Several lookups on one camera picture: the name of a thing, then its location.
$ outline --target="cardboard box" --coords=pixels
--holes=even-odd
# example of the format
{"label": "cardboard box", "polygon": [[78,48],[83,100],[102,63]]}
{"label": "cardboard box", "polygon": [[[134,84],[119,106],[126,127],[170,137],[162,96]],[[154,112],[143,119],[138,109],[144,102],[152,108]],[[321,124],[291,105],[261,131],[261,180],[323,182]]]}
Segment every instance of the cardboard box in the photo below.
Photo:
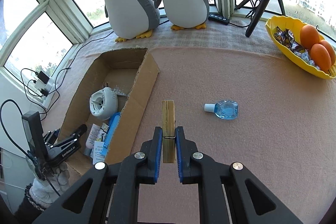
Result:
{"label": "cardboard box", "polygon": [[68,159],[68,164],[83,175],[92,165],[92,159],[84,156],[85,142],[93,123],[104,121],[90,112],[89,100],[93,93],[108,83],[117,91],[118,111],[121,117],[109,146],[105,162],[121,162],[130,155],[142,115],[159,73],[153,56],[147,48],[124,48],[102,53],[87,70],[67,110],[59,140],[69,136],[85,123],[88,131],[80,138],[82,148]]}

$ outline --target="black sleeve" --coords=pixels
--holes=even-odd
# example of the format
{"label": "black sleeve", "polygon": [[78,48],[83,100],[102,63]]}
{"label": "black sleeve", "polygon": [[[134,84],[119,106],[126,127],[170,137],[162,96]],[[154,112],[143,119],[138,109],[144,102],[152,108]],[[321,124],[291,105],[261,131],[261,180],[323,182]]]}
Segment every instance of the black sleeve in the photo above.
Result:
{"label": "black sleeve", "polygon": [[14,216],[19,224],[32,224],[32,222],[44,211],[36,204],[29,195],[29,189],[33,184],[29,184],[25,190],[25,197]]}

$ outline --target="yellow bowl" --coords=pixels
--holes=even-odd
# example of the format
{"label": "yellow bowl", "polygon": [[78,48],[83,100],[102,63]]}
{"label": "yellow bowl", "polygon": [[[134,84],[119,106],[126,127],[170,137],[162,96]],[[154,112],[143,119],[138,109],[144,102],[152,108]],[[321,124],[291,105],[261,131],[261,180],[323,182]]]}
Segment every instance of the yellow bowl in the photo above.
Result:
{"label": "yellow bowl", "polygon": [[297,18],[285,17],[285,16],[272,16],[266,22],[266,30],[271,39],[273,40],[274,44],[279,48],[279,50],[284,55],[286,55],[293,63],[297,64],[300,68],[304,69],[305,71],[308,71],[312,75],[315,75],[323,79],[335,78],[336,77],[335,65],[333,65],[330,68],[329,70],[330,75],[326,74],[321,70],[317,70],[314,66],[308,65],[301,58],[296,56],[290,49],[280,44],[273,36],[273,34],[276,32],[274,29],[278,26],[282,31],[284,31],[285,29],[291,30],[294,34],[295,41],[300,43],[300,30],[304,25],[307,24],[303,23],[301,20]]}

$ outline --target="tube cap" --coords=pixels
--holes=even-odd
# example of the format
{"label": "tube cap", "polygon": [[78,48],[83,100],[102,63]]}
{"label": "tube cap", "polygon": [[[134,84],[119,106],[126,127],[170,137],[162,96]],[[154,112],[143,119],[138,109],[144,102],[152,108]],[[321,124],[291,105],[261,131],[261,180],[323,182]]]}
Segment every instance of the tube cap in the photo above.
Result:
{"label": "tube cap", "polygon": [[215,112],[215,104],[204,104],[204,111]]}
{"label": "tube cap", "polygon": [[86,156],[90,156],[91,150],[92,150],[91,148],[85,147],[85,150],[84,150],[83,154],[86,155]]}

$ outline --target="remote control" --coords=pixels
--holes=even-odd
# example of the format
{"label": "remote control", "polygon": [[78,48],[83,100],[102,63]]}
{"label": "remote control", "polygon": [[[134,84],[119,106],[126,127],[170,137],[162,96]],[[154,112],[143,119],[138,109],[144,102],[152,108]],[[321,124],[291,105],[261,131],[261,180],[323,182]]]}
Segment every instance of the remote control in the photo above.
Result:
{"label": "remote control", "polygon": [[209,14],[209,17],[208,17],[209,20],[213,20],[213,21],[217,21],[218,23],[222,23],[224,25],[228,25],[230,20],[223,17],[222,15],[218,14]]}

